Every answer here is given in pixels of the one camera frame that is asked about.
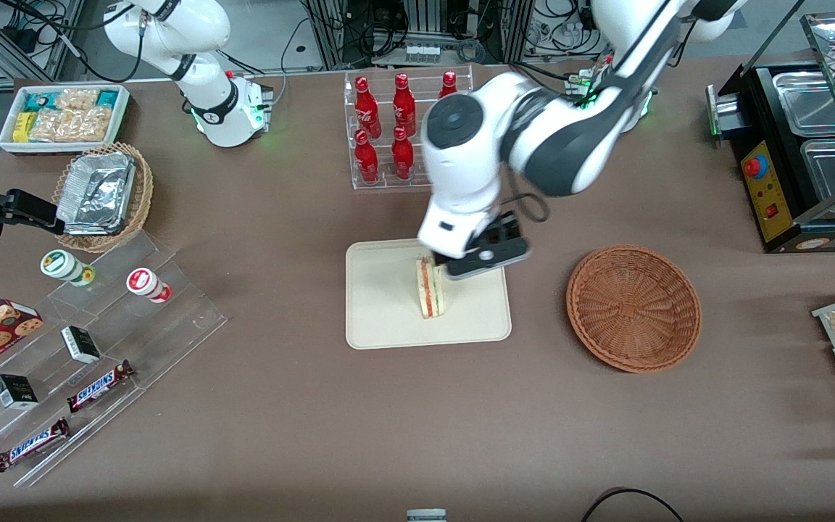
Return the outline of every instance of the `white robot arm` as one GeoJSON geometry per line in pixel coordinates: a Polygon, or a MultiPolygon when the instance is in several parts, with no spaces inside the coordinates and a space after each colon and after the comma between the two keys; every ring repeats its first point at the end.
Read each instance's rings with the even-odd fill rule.
{"type": "Polygon", "coordinates": [[[236,146],[266,130],[268,111],[261,87],[228,77],[211,54],[228,43],[231,33],[221,4],[215,0],[119,2],[107,7],[104,20],[130,4],[143,11],[132,9],[107,24],[109,40],[176,82],[209,141],[236,146]]]}
{"type": "Polygon", "coordinates": [[[745,3],[594,0],[594,19],[616,53],[586,108],[514,72],[435,103],[421,133],[432,194],[417,237],[443,255],[448,276],[470,277],[529,254],[513,214],[498,215],[500,163],[548,196],[583,191],[639,119],[677,47],[679,14],[697,17],[699,33],[719,36],[745,3]]]}

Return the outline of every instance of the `white tray of snacks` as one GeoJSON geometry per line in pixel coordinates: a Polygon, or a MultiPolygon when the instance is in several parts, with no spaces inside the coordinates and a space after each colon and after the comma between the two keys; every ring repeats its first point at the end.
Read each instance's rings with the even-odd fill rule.
{"type": "Polygon", "coordinates": [[[115,83],[21,87],[0,132],[13,154],[82,152],[115,141],[128,90],[115,83]]]}

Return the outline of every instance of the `white tray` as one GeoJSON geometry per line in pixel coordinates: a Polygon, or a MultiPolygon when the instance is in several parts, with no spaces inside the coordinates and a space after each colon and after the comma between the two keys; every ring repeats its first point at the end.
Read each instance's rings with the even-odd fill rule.
{"type": "Polygon", "coordinates": [[[118,138],[118,132],[122,127],[122,120],[125,119],[125,109],[127,108],[129,98],[128,90],[123,86],[116,85],[116,83],[71,83],[70,85],[63,86],[21,87],[17,90],[17,93],[14,93],[14,100],[12,100],[12,106],[9,109],[9,116],[7,116],[4,125],[2,125],[0,147],[3,151],[13,154],[66,154],[88,151],[89,149],[95,149],[99,145],[109,145],[110,143],[114,143],[115,139],[118,138]],[[105,133],[105,139],[102,141],[73,141],[67,143],[20,143],[12,141],[14,120],[17,119],[19,112],[24,109],[28,101],[28,96],[39,93],[52,93],[66,88],[118,91],[118,98],[115,99],[115,105],[112,107],[112,119],[109,121],[109,130],[105,133]]]}
{"type": "Polygon", "coordinates": [[[421,316],[418,240],[358,242],[347,250],[347,344],[357,350],[501,341],[511,333],[504,268],[444,281],[445,312],[421,316]]]}

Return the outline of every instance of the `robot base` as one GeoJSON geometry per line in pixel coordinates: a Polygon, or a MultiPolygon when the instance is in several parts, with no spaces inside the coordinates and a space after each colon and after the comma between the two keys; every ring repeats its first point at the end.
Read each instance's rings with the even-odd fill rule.
{"type": "Polygon", "coordinates": [[[238,87],[238,102],[225,119],[218,125],[209,125],[198,116],[195,118],[199,131],[218,146],[238,146],[258,133],[268,132],[272,118],[272,89],[264,90],[258,83],[244,78],[233,78],[231,82],[238,87]]]}

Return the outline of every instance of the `red bottle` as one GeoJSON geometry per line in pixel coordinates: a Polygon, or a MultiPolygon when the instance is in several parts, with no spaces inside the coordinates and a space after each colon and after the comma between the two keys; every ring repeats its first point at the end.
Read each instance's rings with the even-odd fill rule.
{"type": "Polygon", "coordinates": [[[415,149],[408,141],[403,126],[395,128],[395,142],[391,145],[391,157],[395,161],[395,175],[401,181],[408,181],[415,169],[415,149]]]}
{"type": "Polygon", "coordinates": [[[454,92],[457,92],[457,74],[453,70],[447,70],[447,72],[444,72],[444,86],[441,87],[437,99],[444,98],[444,96],[454,92]]]}
{"type": "Polygon", "coordinates": [[[378,122],[378,103],[375,103],[375,96],[369,92],[369,82],[359,76],[354,84],[357,86],[357,119],[360,128],[369,133],[369,138],[378,139],[382,136],[382,125],[378,122]]]}
{"type": "Polygon", "coordinates": [[[374,185],[378,182],[378,156],[375,155],[375,149],[369,143],[369,136],[365,130],[357,129],[354,138],[357,140],[354,156],[357,156],[357,169],[360,171],[362,182],[374,185]]]}
{"type": "Polygon", "coordinates": [[[401,72],[395,74],[395,98],[391,100],[395,109],[395,125],[403,126],[408,136],[417,132],[418,116],[415,114],[415,95],[408,88],[408,75],[401,72]]]}

